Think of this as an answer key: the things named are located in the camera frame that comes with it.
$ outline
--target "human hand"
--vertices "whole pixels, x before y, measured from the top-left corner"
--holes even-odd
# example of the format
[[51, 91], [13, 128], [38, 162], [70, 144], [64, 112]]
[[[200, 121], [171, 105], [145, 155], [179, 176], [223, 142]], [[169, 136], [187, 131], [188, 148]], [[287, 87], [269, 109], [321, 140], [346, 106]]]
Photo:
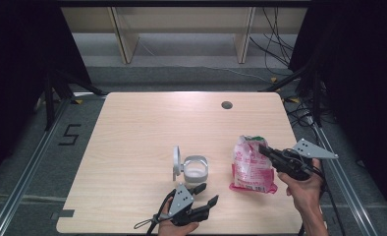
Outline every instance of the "human hand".
[[[170, 198], [166, 202], [166, 204], [162, 210], [162, 213], [165, 213], [165, 214], [168, 213], [169, 205], [170, 205], [172, 199], [173, 198]], [[192, 231], [196, 230], [198, 227], [199, 227], [198, 222], [192, 222], [192, 223], [189, 223], [189, 224], [184, 225], [184, 226], [175, 226], [168, 219], [168, 220], [164, 220], [164, 221], [160, 222], [158, 236], [185, 236], [185, 235], [191, 233]]]
[[[312, 164], [319, 169], [318, 159], [313, 159]], [[306, 235], [327, 236], [328, 231], [319, 207], [322, 178], [317, 174], [312, 174], [309, 179], [298, 181], [286, 173], [279, 173], [278, 177], [288, 185], [286, 194], [294, 197], [295, 208], [301, 214]]]
[[[320, 168], [320, 161], [316, 158], [312, 160], [313, 166]], [[319, 195], [323, 183], [322, 178], [317, 174], [312, 174], [309, 179], [298, 181], [291, 178], [286, 173], [278, 173], [280, 180], [288, 185], [286, 194], [293, 196], [295, 208], [302, 213], [314, 207], [319, 207]]]

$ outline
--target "pink plastic bag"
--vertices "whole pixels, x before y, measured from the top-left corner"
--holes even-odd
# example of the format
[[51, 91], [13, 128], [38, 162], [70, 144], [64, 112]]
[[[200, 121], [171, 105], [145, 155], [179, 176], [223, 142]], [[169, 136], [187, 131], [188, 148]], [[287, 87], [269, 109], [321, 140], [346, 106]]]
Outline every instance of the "pink plastic bag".
[[232, 190], [257, 191], [274, 194], [274, 170], [271, 161], [258, 152], [258, 145], [268, 146], [262, 137], [240, 136], [234, 147]]

